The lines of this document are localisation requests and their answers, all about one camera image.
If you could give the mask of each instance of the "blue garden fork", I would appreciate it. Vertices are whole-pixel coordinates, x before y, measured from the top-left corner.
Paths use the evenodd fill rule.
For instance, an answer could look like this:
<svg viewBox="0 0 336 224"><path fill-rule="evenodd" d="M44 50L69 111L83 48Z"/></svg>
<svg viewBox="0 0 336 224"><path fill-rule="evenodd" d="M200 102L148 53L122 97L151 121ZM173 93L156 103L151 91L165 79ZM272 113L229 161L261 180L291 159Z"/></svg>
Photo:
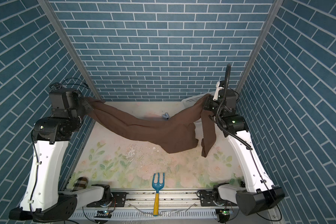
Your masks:
<svg viewBox="0 0 336 224"><path fill-rule="evenodd" d="M154 190L157 191L155 194L155 200L154 200L154 209L153 209L153 216L158 216L158 201L159 201L159 190L161 190L164 187L164 173L163 173L163 183L159 182L159 173L158 173L158 181L157 183L154 182L155 174L153 175L152 180L152 187Z"/></svg>

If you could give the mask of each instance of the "brown pants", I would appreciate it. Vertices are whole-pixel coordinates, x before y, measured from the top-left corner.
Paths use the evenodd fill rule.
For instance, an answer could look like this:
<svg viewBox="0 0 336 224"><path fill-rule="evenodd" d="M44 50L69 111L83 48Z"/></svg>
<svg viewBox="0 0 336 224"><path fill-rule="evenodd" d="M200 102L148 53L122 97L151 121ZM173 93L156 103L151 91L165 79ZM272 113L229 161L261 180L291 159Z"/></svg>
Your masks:
<svg viewBox="0 0 336 224"><path fill-rule="evenodd" d="M175 114L167 121L138 119L126 112L88 98L94 110L88 115L108 130L135 141L149 141L160 145L168 153L176 153L197 147L195 125L202 118L202 156L206 157L216 140L214 122L209 118L213 112L203 110L209 94L203 96L193 106Z"/></svg>

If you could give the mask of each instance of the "blue brick wall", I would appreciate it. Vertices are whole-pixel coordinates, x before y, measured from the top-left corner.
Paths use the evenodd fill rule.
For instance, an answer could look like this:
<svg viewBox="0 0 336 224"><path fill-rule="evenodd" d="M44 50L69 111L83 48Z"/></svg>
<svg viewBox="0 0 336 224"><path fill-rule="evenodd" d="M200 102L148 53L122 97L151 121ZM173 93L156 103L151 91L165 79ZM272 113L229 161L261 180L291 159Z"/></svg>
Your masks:
<svg viewBox="0 0 336 224"><path fill-rule="evenodd" d="M239 103L287 223L336 223L336 1L285 0Z"/></svg>
<svg viewBox="0 0 336 224"><path fill-rule="evenodd" d="M50 2L104 99L180 101L236 87L273 0Z"/></svg>
<svg viewBox="0 0 336 224"><path fill-rule="evenodd" d="M24 195L33 156L30 132L50 114L48 85L72 76L81 74L36 0L0 1L0 223ZM91 123L86 119L72 137L60 188Z"/></svg>

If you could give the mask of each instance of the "yellow handle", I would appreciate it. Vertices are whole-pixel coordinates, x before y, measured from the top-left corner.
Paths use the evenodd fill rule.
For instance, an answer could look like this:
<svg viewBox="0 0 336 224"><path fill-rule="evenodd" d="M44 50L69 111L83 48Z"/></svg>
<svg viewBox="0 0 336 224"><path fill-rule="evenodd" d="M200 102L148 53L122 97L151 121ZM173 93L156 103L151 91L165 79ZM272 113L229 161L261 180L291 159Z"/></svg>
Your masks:
<svg viewBox="0 0 336 224"><path fill-rule="evenodd" d="M158 201L159 201L159 194L156 193L154 200L153 216L158 216Z"/></svg>

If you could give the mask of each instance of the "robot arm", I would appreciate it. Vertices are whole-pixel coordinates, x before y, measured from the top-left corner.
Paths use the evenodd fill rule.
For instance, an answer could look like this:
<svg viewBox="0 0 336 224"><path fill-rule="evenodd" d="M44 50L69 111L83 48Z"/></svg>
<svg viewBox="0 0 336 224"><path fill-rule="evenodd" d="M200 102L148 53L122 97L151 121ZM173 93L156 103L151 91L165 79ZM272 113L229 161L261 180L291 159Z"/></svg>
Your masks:
<svg viewBox="0 0 336 224"><path fill-rule="evenodd" d="M61 86L51 86L51 116L38 120L31 132L34 156L29 182L19 207L10 211L10 219L42 223L67 220L77 206L101 200L106 191L102 186L93 186L58 192L61 164L72 133L81 128L83 117L92 110L79 90Z"/></svg>
<svg viewBox="0 0 336 224"><path fill-rule="evenodd" d="M213 195L216 201L231 201L238 205L244 215L250 215L275 207L285 194L281 187L274 186L267 175L251 141L245 119L236 114L238 100L235 92L228 89L229 76L230 64L225 80L217 83L214 97L207 98L204 109L214 112L215 123L229 139L242 168L245 188L221 184L214 187Z"/></svg>

